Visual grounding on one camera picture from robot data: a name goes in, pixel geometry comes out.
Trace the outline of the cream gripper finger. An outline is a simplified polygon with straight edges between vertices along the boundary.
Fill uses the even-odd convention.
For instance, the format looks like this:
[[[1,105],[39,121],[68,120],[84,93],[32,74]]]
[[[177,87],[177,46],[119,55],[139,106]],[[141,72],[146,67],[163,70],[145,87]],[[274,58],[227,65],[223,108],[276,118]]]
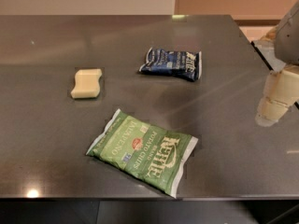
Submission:
[[[292,106],[299,100],[299,66],[285,66],[281,71],[271,71],[263,94],[269,100]]]
[[[255,121],[262,127],[270,127],[278,123],[288,109],[283,103],[263,97],[258,104]]]

